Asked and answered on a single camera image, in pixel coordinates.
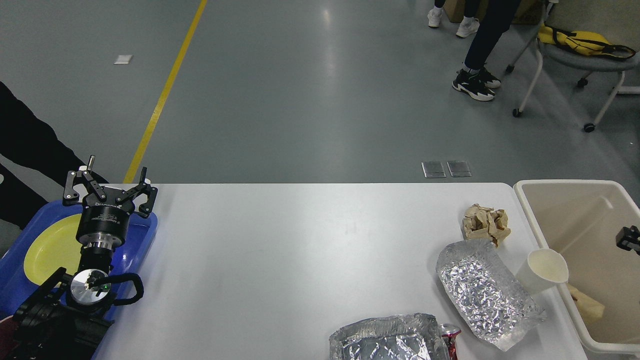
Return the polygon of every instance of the blue tray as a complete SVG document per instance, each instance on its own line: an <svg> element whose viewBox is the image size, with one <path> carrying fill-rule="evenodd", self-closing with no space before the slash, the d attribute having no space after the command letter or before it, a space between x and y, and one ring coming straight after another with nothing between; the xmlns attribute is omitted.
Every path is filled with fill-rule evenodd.
<svg viewBox="0 0 640 360"><path fill-rule="evenodd" d="M13 315L38 288L38 285L29 281L24 274L24 257L31 244L42 231L55 222L81 212L82 206L79 204L63 206L61 200L48 203L36 213L9 251L0 259L0 319ZM135 214L131 215L127 239L124 245L117 248L113 254L111 262L113 270L110 275L138 272L153 241L156 227L157 217L153 213L146 219ZM76 270L76 268L67 269L67 273L73 275ZM113 290L118 293L118 298L124 298L130 287L131 283L125 282L114 285ZM113 320L116 310L117 307L111 307L104 318Z"/></svg>

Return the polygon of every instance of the chair leg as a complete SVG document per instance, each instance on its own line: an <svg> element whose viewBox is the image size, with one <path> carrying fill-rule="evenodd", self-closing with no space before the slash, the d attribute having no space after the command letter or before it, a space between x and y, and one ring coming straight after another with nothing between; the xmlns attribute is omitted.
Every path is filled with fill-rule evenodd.
<svg viewBox="0 0 640 360"><path fill-rule="evenodd" d="M607 111L607 109L609 108L609 105L611 105L613 98L616 97L616 95L618 94L618 90L622 86L622 83L625 81L624 71L618 72L618 75L619 75L618 84L616 84L616 87L613 88L613 90L611 91L611 94L609 94L609 97L607 98L607 102L604 103L604 105L602 106L602 109L600 109L600 112L598 113L596 118L593 120L594 126L600 123L600 121L602 120L602 116L604 115L605 111Z"/></svg>
<svg viewBox="0 0 640 360"><path fill-rule="evenodd" d="M529 89L527 90L527 94L525 95L524 99L522 99L522 103L518 108L513 109L514 117L520 117L520 115L522 115L522 112L524 111L524 107L527 104L527 100L529 99L529 96L531 95L531 92L533 91L534 86L536 86L536 83L538 82L538 78L540 77L540 73L542 72L542 53L540 52L540 45L537 41L536 41L536 58L538 59L538 68L536 69L536 74L533 76L531 85L529 85Z"/></svg>
<svg viewBox="0 0 640 360"><path fill-rule="evenodd" d="M543 4L542 14L540 15L540 23L538 24L536 29L540 29L540 26L542 26L542 24L545 23L545 20L549 17L549 12L551 11L552 6L553 6L552 3L549 3L547 6L544 6ZM507 74L510 74L511 72L513 72L513 69L516 67L516 62L518 62L522 54L524 54L525 50L527 50L527 48L529 47L529 44L531 44L531 42L535 40L537 36L538 36L538 32L535 32L535 34L533 34L533 36L529 39L529 41L526 44L524 44L524 46L520 49L516 57L509 63L509 65L507 65L507 69L505 70Z"/></svg>
<svg viewBox="0 0 640 360"><path fill-rule="evenodd" d="M621 86L618 95L640 95L640 86Z"/></svg>
<svg viewBox="0 0 640 360"><path fill-rule="evenodd" d="M589 80L587 80L587 77L589 75L591 75L592 73L593 73L593 71L587 71L586 73L584 73L584 75L582 75L580 80L578 80L577 86L579 88L584 88L585 86L587 86L587 84L589 83Z"/></svg>
<svg viewBox="0 0 640 360"><path fill-rule="evenodd" d="M520 52L518 52L516 57L509 63L509 65L507 65L507 69L505 70L507 74L510 74L513 72L513 69L515 69L516 67L516 62L518 62L522 54L524 54L525 50L527 50L527 48L529 47L529 44L531 44L531 42L536 39L536 36L538 36L537 33L531 39L529 39L529 41L526 44L524 44L524 46L520 49Z"/></svg>

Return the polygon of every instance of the yellow bag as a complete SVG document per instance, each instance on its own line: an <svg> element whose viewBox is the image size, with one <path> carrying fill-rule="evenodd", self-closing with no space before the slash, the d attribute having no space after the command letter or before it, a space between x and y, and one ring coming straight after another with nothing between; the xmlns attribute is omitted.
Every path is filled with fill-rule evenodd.
<svg viewBox="0 0 640 360"><path fill-rule="evenodd" d="M614 45L602 35L590 31L565 31L542 25L538 31L538 39L573 53L611 60L624 61L636 54L630 47Z"/></svg>

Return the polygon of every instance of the white bin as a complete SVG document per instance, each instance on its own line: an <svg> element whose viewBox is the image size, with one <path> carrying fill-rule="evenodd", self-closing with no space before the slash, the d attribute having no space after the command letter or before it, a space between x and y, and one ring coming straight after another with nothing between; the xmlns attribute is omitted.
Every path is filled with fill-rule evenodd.
<svg viewBox="0 0 640 360"><path fill-rule="evenodd" d="M525 180L514 189L540 247L561 253L569 283L605 306L585 325L559 285L582 344L594 352L640 355L640 256L616 246L623 226L640 227L640 210L614 181Z"/></svg>

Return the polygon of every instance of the white table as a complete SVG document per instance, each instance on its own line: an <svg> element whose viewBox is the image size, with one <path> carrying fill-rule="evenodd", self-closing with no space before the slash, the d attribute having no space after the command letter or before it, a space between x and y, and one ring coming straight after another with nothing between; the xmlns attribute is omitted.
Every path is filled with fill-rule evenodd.
<svg viewBox="0 0 640 360"><path fill-rule="evenodd" d="M430 313L463 328L461 360L586 359L557 290L548 320L508 352L478 340L435 272L473 203L505 209L498 251L515 271L536 248L506 184L164 184L145 296L97 359L322 359L364 318Z"/></svg>

